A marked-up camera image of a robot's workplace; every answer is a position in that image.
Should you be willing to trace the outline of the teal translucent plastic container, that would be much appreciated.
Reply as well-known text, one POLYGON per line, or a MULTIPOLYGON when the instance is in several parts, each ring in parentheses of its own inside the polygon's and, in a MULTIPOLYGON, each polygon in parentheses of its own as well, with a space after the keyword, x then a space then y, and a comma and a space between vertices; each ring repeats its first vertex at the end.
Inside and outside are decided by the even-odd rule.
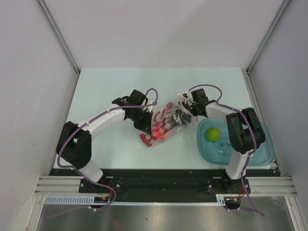
MULTIPOLYGON (((253 153, 249 166, 265 166, 274 160, 273 142, 270 132, 265 124, 261 124, 266 136, 264 143, 253 153)), ((233 148, 230 144, 227 124, 218 119, 205 118, 198 125, 197 131, 198 151, 202 158, 212 164, 228 165, 231 159, 233 148), (209 141, 206 132, 210 128, 217 128, 220 131, 220 139, 216 142, 209 141)))

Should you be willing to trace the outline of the aluminium front frame rail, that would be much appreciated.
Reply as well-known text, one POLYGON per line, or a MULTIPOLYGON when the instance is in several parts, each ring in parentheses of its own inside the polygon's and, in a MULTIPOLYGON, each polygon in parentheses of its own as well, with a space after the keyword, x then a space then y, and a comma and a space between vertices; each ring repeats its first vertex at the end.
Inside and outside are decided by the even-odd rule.
MULTIPOLYGON (((248 192, 252 196, 294 196, 297 194, 291 177, 247 177, 244 184, 232 189, 223 189, 220 179, 188 178, 157 178, 157 177, 120 177, 106 178, 105 184, 116 193, 124 194, 132 190, 167 191, 190 190, 206 194, 236 195, 248 192)), ((36 194, 103 194, 109 189, 80 177, 40 177, 36 194)))

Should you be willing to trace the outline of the right aluminium corner post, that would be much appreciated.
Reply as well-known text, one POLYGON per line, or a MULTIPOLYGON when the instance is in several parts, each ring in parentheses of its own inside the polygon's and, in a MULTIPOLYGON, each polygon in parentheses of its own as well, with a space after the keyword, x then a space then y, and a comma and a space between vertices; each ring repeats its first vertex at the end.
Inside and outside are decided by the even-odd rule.
POLYGON ((280 21, 282 20, 284 14, 286 13, 287 9, 289 8, 289 6, 291 5, 293 1, 292 0, 283 0, 281 5, 279 6, 273 20, 271 21, 264 37, 261 40, 261 43, 259 44, 256 52, 253 55, 252 60, 250 61, 248 67, 246 68, 246 72, 250 73, 255 64, 257 63, 258 59, 260 58, 260 56, 262 55, 265 47, 267 46, 267 44, 269 43, 271 37, 273 36, 274 32, 276 31, 280 21))

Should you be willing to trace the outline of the clear zip top bag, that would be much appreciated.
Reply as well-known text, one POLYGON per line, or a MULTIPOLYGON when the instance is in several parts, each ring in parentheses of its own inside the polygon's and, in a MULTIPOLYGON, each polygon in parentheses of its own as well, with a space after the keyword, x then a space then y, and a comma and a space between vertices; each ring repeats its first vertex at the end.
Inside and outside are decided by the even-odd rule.
POLYGON ((141 142, 147 147, 147 148, 153 148, 165 141, 167 141, 172 136, 179 133, 181 130, 186 128, 187 126, 191 124, 197 124, 198 119, 197 117, 193 116, 189 111, 187 111, 184 107, 184 103, 186 103, 184 97, 182 94, 177 94, 177 100, 174 102, 167 103, 164 107, 160 108, 158 111, 154 112, 152 117, 152 123, 151 123, 151 130, 153 131, 155 128, 164 128, 167 132, 165 134, 165 139, 163 141, 155 141, 152 139, 151 133, 141 133, 139 135, 139 138, 141 142), (187 114, 192 116, 192 122, 189 125, 184 126, 172 126, 169 122, 171 115, 176 109, 180 109, 185 111, 187 114))

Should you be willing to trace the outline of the aluminium corner post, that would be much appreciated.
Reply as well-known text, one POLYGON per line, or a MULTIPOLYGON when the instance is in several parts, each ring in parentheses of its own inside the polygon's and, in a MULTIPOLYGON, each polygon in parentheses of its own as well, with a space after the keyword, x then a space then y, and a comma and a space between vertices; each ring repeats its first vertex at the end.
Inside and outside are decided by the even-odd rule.
POLYGON ((67 58, 68 62, 70 63, 70 66, 73 68, 74 72, 77 74, 77 76, 80 75, 80 68, 78 67, 75 58, 73 57, 70 48, 65 41, 64 36, 62 35, 46 1, 44 0, 35 0, 36 4, 38 5, 38 8, 40 9, 43 17, 45 18, 48 26, 51 29, 51 32, 55 36, 60 48, 62 49, 65 57, 67 58))
POLYGON ((246 72, 250 73, 255 64, 257 63, 258 59, 260 58, 260 56, 262 55, 265 47, 267 46, 267 44, 269 43, 271 37, 273 36, 274 32, 276 31, 280 21, 282 20, 284 14, 286 13, 287 9, 289 8, 289 6, 291 5, 293 1, 292 0, 283 0, 281 5, 279 6, 273 20, 271 21, 264 37, 261 40, 261 43, 259 44, 256 52, 253 55, 252 60, 250 61, 248 67, 246 68, 246 72))

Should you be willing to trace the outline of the red fake food ball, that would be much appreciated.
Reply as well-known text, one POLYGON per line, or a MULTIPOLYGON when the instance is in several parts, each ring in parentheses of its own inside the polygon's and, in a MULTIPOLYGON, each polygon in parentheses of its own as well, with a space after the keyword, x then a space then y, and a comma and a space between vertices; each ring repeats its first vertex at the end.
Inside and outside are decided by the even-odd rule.
POLYGON ((166 130, 164 128, 155 128, 152 133, 152 139, 155 141, 163 141, 165 139, 166 130))

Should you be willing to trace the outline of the green fake food ball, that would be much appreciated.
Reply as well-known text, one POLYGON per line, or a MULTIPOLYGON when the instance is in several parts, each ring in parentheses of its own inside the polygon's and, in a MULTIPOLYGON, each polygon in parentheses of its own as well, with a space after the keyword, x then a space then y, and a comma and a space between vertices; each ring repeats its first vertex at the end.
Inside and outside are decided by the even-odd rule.
POLYGON ((211 127, 206 130, 205 137, 211 142, 217 142, 221 137, 220 130, 216 127, 211 127))

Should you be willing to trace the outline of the left aluminium corner post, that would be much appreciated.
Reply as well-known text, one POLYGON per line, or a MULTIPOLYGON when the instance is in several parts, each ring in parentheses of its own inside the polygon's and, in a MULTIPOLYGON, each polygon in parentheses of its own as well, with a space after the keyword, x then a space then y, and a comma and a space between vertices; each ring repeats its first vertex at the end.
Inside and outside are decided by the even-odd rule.
POLYGON ((77 76, 80 75, 80 68, 78 67, 75 58, 73 57, 70 48, 65 41, 64 36, 62 35, 46 1, 44 0, 35 0, 36 4, 38 5, 38 8, 40 9, 43 17, 45 18, 48 26, 51 29, 51 32, 55 36, 60 48, 62 49, 65 57, 67 58, 68 62, 70 63, 70 66, 73 68, 74 72, 77 74, 77 76))

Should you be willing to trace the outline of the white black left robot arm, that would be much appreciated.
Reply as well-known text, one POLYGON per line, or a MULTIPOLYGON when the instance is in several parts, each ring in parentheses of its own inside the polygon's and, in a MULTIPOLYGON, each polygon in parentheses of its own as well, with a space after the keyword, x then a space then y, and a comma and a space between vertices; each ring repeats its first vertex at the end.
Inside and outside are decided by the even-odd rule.
POLYGON ((103 171, 91 159, 92 142, 104 129, 125 119, 132 120, 136 129, 150 132, 154 103, 144 94, 132 94, 113 100, 106 111, 86 122, 65 123, 56 147, 57 163, 64 159, 70 164, 68 168, 77 170, 90 180, 89 186, 95 192, 102 192, 106 188, 106 180, 102 178, 103 171))

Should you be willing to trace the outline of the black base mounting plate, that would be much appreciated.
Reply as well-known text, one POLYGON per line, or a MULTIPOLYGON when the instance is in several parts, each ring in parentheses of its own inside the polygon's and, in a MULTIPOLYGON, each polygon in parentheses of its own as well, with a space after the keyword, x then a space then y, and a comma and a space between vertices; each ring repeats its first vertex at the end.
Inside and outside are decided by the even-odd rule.
MULTIPOLYGON (((194 190, 200 193, 214 194, 220 192, 239 193, 243 190, 241 180, 235 186, 223 186, 224 169, 208 170, 162 170, 162 169, 105 169, 99 184, 113 188, 117 194, 127 193, 129 190, 194 190)), ((74 170, 53 168, 49 176, 78 176, 74 170)), ((276 169, 249 169, 246 177, 279 177, 276 169)), ((79 193, 108 193, 109 189, 95 185, 87 180, 80 180, 79 193)))

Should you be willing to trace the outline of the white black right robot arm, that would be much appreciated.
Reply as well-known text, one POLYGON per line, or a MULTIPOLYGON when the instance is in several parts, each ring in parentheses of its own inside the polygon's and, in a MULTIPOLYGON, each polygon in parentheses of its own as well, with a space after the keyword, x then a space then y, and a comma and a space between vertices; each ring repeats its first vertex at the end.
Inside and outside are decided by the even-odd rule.
POLYGON ((227 193, 244 187, 247 166, 254 152, 266 140, 253 108, 232 108, 215 101, 180 102, 168 113, 171 127, 189 125, 198 116, 197 147, 208 162, 225 165, 219 186, 227 193))

